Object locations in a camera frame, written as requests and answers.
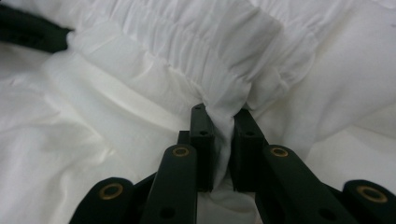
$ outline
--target white fabric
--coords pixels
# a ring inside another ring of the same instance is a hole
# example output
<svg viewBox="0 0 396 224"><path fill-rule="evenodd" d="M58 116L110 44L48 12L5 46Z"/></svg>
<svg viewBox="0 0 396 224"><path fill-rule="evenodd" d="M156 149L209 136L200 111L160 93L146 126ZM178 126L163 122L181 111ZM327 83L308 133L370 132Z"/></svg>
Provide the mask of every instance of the white fabric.
<svg viewBox="0 0 396 224"><path fill-rule="evenodd" d="M201 102L219 161L199 223L260 222L221 181L244 104L325 183L396 192L391 1L5 2L76 31L52 56L0 45L0 223L66 223L98 181L154 173Z"/></svg>

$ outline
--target metal screw hole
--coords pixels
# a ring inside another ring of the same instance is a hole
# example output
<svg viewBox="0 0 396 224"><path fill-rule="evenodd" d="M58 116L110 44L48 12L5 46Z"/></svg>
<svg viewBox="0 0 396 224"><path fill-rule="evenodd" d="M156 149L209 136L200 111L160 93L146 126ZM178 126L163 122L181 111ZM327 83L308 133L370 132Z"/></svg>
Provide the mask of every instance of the metal screw hole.
<svg viewBox="0 0 396 224"><path fill-rule="evenodd" d="M123 186L119 183L112 183L99 190L99 198L102 200L112 200L122 194Z"/></svg>
<svg viewBox="0 0 396 224"><path fill-rule="evenodd" d="M358 186L356 190L363 198L373 203L386 203L388 201L387 196L378 189L369 186Z"/></svg>
<svg viewBox="0 0 396 224"><path fill-rule="evenodd" d="M185 147L177 147L173 149L172 153L176 157L185 157L190 154L189 150L186 149Z"/></svg>
<svg viewBox="0 0 396 224"><path fill-rule="evenodd" d="M271 153L274 154L274 156L278 156L278 157L289 156L289 152L283 148L280 148L280 147L271 148Z"/></svg>

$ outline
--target white surface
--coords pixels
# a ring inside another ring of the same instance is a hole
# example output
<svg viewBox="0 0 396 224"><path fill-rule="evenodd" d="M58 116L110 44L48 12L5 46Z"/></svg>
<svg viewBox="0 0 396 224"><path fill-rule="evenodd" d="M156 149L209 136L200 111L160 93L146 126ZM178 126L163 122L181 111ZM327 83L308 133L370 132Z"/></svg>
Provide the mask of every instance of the white surface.
<svg viewBox="0 0 396 224"><path fill-rule="evenodd" d="M323 182L396 192L392 1L5 2L76 31L52 56L0 45L0 223L66 223L98 181L152 174L201 102L219 163L199 223L260 222L221 182L245 103Z"/></svg>

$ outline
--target black clamp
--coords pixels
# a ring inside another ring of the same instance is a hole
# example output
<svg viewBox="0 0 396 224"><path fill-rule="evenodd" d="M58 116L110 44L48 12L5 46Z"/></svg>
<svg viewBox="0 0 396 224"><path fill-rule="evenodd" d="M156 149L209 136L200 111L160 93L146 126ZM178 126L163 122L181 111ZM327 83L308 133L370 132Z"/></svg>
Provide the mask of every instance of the black clamp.
<svg viewBox="0 0 396 224"><path fill-rule="evenodd" d="M396 197L366 180L343 191L321 183L290 149L268 145L250 113L234 117L233 187L256 192L264 223L396 223ZM173 223L196 221L197 191L213 189L214 127L204 105L191 111L190 131L165 150L158 172L133 185L122 178L96 184L70 223Z"/></svg>

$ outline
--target black plastic part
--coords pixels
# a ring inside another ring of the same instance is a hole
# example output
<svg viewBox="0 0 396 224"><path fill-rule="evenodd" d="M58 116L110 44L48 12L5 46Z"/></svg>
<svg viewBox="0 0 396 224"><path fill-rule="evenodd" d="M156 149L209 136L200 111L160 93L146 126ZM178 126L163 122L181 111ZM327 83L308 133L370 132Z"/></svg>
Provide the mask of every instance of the black plastic part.
<svg viewBox="0 0 396 224"><path fill-rule="evenodd" d="M396 197L387 189L366 180L344 185L342 202L359 223L396 223Z"/></svg>
<svg viewBox="0 0 396 224"><path fill-rule="evenodd" d="M262 147L268 146L260 127L246 109L234 117L233 144L229 168L233 188L238 191L255 192L260 176L259 160Z"/></svg>
<svg viewBox="0 0 396 224"><path fill-rule="evenodd" d="M190 144L190 132L189 131L178 132L177 143L189 145Z"/></svg>
<svg viewBox="0 0 396 224"><path fill-rule="evenodd" d="M0 41L54 53L67 49L71 30L17 9L0 5Z"/></svg>
<svg viewBox="0 0 396 224"><path fill-rule="evenodd" d="M141 224L192 224L196 221L195 148L175 145L166 149L148 196Z"/></svg>
<svg viewBox="0 0 396 224"><path fill-rule="evenodd" d="M264 223L358 223L292 150L267 146L261 160L256 204Z"/></svg>
<svg viewBox="0 0 396 224"><path fill-rule="evenodd" d="M213 189L213 170L215 165L215 135L212 120L203 104L191 110L190 144L198 154L198 190Z"/></svg>
<svg viewBox="0 0 396 224"><path fill-rule="evenodd" d="M111 177L97 183L85 196L70 220L71 224L121 224L136 214L130 201L134 185Z"/></svg>

